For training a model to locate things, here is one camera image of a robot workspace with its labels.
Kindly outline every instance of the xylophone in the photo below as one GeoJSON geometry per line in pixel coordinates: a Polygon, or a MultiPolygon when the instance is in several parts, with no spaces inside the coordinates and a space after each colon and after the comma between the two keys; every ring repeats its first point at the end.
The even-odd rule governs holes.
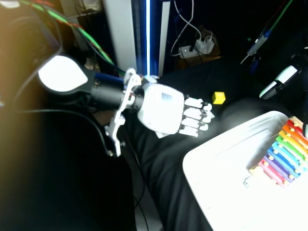
{"type": "Polygon", "coordinates": [[[252,168],[253,175],[264,172],[276,184],[286,188],[308,168],[308,139],[303,136],[303,122],[291,117],[267,154],[252,168]]]}

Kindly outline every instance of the yellow block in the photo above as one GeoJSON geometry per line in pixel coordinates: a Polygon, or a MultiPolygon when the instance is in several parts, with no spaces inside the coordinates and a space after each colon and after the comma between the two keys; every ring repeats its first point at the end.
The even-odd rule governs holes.
{"type": "Polygon", "coordinates": [[[215,91],[212,96],[213,104],[223,104],[226,100],[224,92],[215,91]]]}

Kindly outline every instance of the light strip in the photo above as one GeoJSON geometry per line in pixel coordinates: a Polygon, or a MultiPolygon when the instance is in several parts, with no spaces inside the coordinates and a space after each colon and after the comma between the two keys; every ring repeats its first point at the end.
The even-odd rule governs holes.
{"type": "Polygon", "coordinates": [[[150,76],[150,0],[146,0],[146,70],[150,76]]]}

